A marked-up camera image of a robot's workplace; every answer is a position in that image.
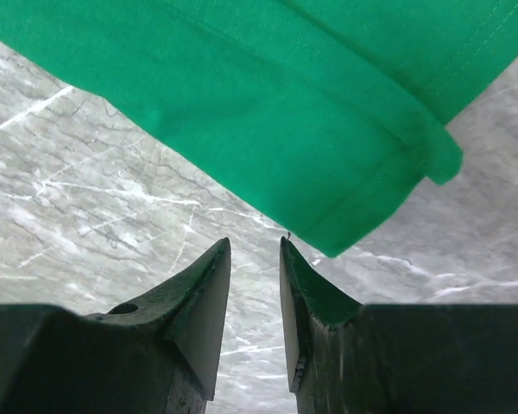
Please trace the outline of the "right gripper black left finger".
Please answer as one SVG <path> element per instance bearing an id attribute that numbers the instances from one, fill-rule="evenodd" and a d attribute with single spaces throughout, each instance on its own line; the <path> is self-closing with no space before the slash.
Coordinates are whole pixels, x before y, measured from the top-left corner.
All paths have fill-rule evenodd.
<path id="1" fill-rule="evenodd" d="M 105 313 L 0 304 L 0 413 L 202 413 L 213 400 L 231 245 Z"/>

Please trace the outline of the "green t-shirt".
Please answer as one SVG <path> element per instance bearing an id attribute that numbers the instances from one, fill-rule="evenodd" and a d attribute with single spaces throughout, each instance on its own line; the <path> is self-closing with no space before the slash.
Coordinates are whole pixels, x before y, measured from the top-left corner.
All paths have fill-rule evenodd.
<path id="1" fill-rule="evenodd" d="M 0 41 L 334 257 L 458 174 L 518 1 L 0 1 Z"/>

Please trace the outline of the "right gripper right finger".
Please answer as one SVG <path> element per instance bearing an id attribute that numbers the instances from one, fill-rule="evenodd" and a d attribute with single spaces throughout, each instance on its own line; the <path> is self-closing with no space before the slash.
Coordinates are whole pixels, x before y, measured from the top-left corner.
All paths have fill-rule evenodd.
<path id="1" fill-rule="evenodd" d="M 280 293 L 301 413 L 518 413 L 518 304 L 361 304 L 287 238 Z"/>

